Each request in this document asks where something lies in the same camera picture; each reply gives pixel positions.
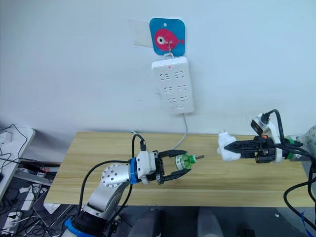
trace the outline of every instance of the floor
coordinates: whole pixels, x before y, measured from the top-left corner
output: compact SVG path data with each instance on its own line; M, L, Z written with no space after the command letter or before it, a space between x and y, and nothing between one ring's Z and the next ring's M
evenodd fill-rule
M17 178L13 178L9 189L5 194L6 200L11 202L12 206L9 206L7 201L1 202L0 210L0 227L2 228L7 216L6 210L11 208L11 211L21 206L21 200L25 198L26 194L18 194L16 189L20 187L28 187L30 182L23 181ZM146 211L151 208L157 208L165 212L165 226L164 232L167 237L182 236L192 237L197 233L197 216L198 207L174 207L174 206L127 206L121 213L122 221L118 226L117 233L113 234L113 237L126 237L132 226L137 219L139 219ZM77 207L74 206L65 218L75 214ZM294 228L282 215L281 212L287 210L287 208L281 208L278 210L275 208L244 208L244 207L212 207L211 210L217 217L219 224L222 228L225 237L236 237L237 229L240 226L253 229L256 237L305 237L304 228L300 228L301 231ZM28 217L32 214L32 211L26 211L23 213L23 217ZM62 226L64 219L61 219L58 223L52 226L49 230L51 236L57 237L62 232ZM296 222L296 226L302 227L300 218L293 216L293 220ZM16 236L23 236L25 231L20 232ZM41 236L41 232L29 233L26 236ZM50 236L48 233L44 233L42 236Z

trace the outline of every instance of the blue sticker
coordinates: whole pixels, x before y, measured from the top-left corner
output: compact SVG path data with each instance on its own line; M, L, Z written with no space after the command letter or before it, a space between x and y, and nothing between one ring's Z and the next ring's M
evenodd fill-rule
M154 51L158 55L169 52L183 56L185 52L185 25L178 19L153 18L149 23Z

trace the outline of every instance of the electrical socket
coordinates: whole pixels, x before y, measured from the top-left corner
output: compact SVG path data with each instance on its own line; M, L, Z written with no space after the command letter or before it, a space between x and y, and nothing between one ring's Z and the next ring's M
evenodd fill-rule
M167 111L184 114L194 111L189 61L177 57L152 63L155 80Z
M8 218L5 222L5 225L3 227L3 231L1 232L1 234L7 235L8 232L15 234L19 227L19 223L16 223L16 222L19 221L21 217L22 217L21 211L10 212L8 214Z

